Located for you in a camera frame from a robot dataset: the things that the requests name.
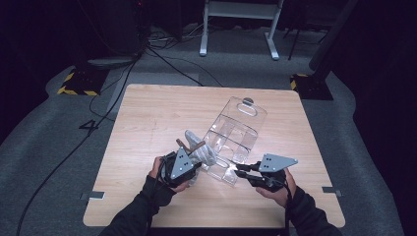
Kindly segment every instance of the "transparent plastic container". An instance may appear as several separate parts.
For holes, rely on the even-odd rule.
[[[232,96],[204,137],[216,153],[213,166],[203,165],[212,177],[234,186],[237,176],[235,163],[244,164],[253,148],[267,112],[251,98]]]

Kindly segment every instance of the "wooden table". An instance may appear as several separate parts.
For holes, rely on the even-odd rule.
[[[296,183],[311,194],[330,223],[344,225],[326,167],[298,94],[292,90],[129,85],[102,160],[93,190],[103,200],[90,200],[84,223],[105,226],[142,189],[156,156],[178,149],[184,132],[203,137],[231,96],[251,97],[268,113],[247,163],[264,153],[296,158],[289,169]],[[277,228],[284,208],[259,195],[249,182],[234,187],[201,172],[193,187],[174,196],[153,218],[152,227]]]

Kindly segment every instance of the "black cable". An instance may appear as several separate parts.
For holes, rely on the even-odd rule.
[[[106,91],[106,90],[108,90],[110,87],[112,87],[114,84],[116,84],[117,82],[119,82],[121,79],[122,79],[122,77],[123,77],[123,74],[125,74],[125,71],[126,71],[126,69],[128,69],[129,68],[129,66],[127,66],[127,67],[125,67],[125,69],[123,69],[123,72],[122,72],[122,74],[120,75],[120,77],[119,77],[119,79],[117,79],[115,82],[113,82],[113,83],[111,83],[108,87],[106,87],[106,88],[104,88],[100,93],[103,93],[104,91]],[[95,100],[95,98],[96,98],[97,96],[94,96],[93,98],[92,98],[92,100],[89,102],[89,111],[92,113],[92,114],[94,114],[94,115],[96,115],[96,116],[99,116],[99,117],[104,117],[103,115],[100,115],[100,114],[98,114],[97,112],[95,112],[95,111],[93,111],[92,110],[92,102]],[[109,120],[109,121],[115,121],[115,120],[113,120],[113,119],[111,119],[111,118],[108,118],[108,117],[106,117],[106,119],[107,120]]]
[[[34,191],[33,195],[31,196],[30,200],[28,201],[27,205],[25,206],[24,211],[22,212],[21,218],[19,220],[18,224],[18,230],[16,232],[16,235],[19,236],[22,229],[22,224],[25,218],[25,215],[30,207],[31,202],[36,197],[37,193],[43,188],[43,186],[46,184],[46,182],[49,180],[49,178],[56,172],[56,170],[86,141],[86,139],[91,135],[91,132],[89,132],[82,141],[49,173],[49,175],[42,181],[42,183],[37,187],[36,191]]]
[[[116,105],[118,99],[120,98],[122,91],[123,91],[123,87],[126,85],[126,82],[128,81],[129,75],[132,71],[132,68],[135,66],[135,64],[138,62],[139,58],[137,58],[135,60],[135,62],[132,64],[132,66],[129,69],[129,72],[126,76],[125,79],[125,83],[122,86],[122,89],[119,93],[119,95],[117,96],[116,100],[114,101],[113,105],[110,107],[110,109],[107,111],[107,113],[101,118],[101,120],[94,126],[91,127],[89,129],[88,134],[77,144],[76,147],[73,148],[73,150],[70,151],[70,153],[48,174],[48,176],[46,176],[46,178],[42,181],[42,183],[37,187],[36,191],[34,191],[34,193],[32,194],[32,196],[30,197],[30,200],[28,201],[28,203],[26,204],[24,211],[21,214],[21,218],[19,219],[19,223],[18,223],[18,229],[16,231],[16,236],[19,236],[21,234],[21,230],[22,230],[22,225],[25,219],[25,215],[31,205],[31,203],[33,202],[34,198],[37,196],[37,194],[39,193],[39,191],[43,188],[43,186],[47,183],[47,181],[50,179],[50,177],[58,170],[58,168],[65,163],[65,161],[67,161],[68,158],[71,157],[71,155],[89,138],[89,136],[98,128],[99,124],[101,124],[101,122],[108,116],[108,114],[111,112],[111,110],[114,108],[114,106]]]
[[[149,55],[149,56],[157,57],[157,56],[154,56],[154,55],[150,55],[146,51],[145,51],[145,53],[147,55]],[[182,58],[168,57],[168,56],[164,56],[164,58],[168,58],[168,59],[172,59],[172,60],[181,60],[181,61],[185,61],[185,62],[188,62],[190,64],[193,64],[193,65],[196,65],[196,66],[200,67],[200,69],[202,69],[203,71],[205,71],[206,73],[208,73],[221,87],[224,88],[224,85],[222,85],[221,82],[219,82],[218,79],[214,75],[212,75],[208,70],[206,70],[204,67],[200,66],[199,64],[194,63],[194,62],[191,62],[191,61],[188,61],[188,60],[185,60],[185,59],[182,59]]]
[[[148,49],[153,52],[157,57],[159,57],[160,59],[162,59],[162,61],[164,61],[166,64],[168,64],[170,67],[172,67],[175,71],[177,71],[178,73],[180,73],[181,75],[189,78],[190,80],[194,81],[195,83],[197,83],[199,86],[204,87],[202,83],[196,81],[195,79],[191,78],[190,76],[188,76],[187,74],[183,73],[182,71],[178,70],[176,67],[174,67],[171,63],[169,63],[167,60],[165,60],[165,58],[163,58],[161,55],[159,55],[158,53],[156,53],[152,48],[148,47]]]

